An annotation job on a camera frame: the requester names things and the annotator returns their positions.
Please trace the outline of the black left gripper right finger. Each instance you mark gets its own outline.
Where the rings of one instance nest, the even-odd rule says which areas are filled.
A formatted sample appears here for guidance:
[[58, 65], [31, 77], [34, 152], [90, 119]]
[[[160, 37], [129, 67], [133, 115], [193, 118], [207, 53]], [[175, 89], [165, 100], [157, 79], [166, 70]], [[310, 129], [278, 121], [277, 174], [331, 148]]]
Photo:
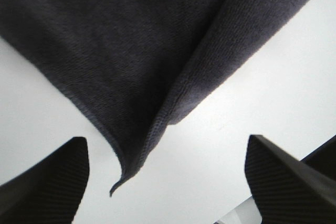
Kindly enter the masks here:
[[299, 161], [251, 135], [245, 176], [262, 223], [335, 223], [335, 137]]

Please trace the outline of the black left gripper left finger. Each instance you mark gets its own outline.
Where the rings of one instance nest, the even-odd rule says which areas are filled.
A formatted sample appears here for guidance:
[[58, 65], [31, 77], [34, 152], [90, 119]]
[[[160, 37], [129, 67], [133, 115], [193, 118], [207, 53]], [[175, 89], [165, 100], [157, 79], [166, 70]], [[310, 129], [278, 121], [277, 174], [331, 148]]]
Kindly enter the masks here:
[[1, 223], [72, 223], [89, 178], [84, 137], [74, 137], [1, 185]]

